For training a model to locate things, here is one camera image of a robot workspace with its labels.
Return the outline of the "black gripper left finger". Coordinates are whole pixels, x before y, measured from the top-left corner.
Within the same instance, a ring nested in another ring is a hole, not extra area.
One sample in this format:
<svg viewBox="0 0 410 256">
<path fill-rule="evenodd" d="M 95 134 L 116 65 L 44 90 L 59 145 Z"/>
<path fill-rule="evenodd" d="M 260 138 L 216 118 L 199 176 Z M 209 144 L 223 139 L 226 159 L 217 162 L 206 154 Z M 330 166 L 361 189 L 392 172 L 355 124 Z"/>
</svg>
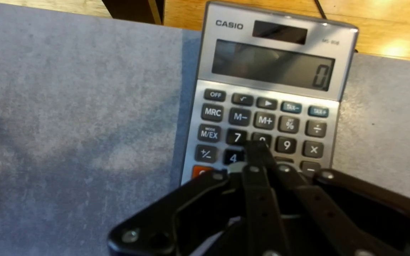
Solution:
<svg viewBox="0 0 410 256">
<path fill-rule="evenodd" d="M 288 245 L 280 219 L 276 193 L 267 171 L 271 162 L 264 142 L 244 146 L 246 165 L 241 169 L 244 192 L 244 220 L 250 256 L 287 256 Z"/>
</svg>

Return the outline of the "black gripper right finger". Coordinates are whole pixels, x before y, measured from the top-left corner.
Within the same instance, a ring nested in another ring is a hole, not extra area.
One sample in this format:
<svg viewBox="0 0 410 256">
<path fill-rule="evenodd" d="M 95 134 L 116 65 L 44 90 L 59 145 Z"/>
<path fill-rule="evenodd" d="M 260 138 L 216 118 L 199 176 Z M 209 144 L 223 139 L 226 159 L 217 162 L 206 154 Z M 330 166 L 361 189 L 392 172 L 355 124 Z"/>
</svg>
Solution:
<svg viewBox="0 0 410 256">
<path fill-rule="evenodd" d="M 281 186 L 281 209 L 308 218 L 337 256 L 400 256 L 381 240 L 363 232 L 317 185 L 308 183 L 293 166 L 274 171 Z"/>
</svg>

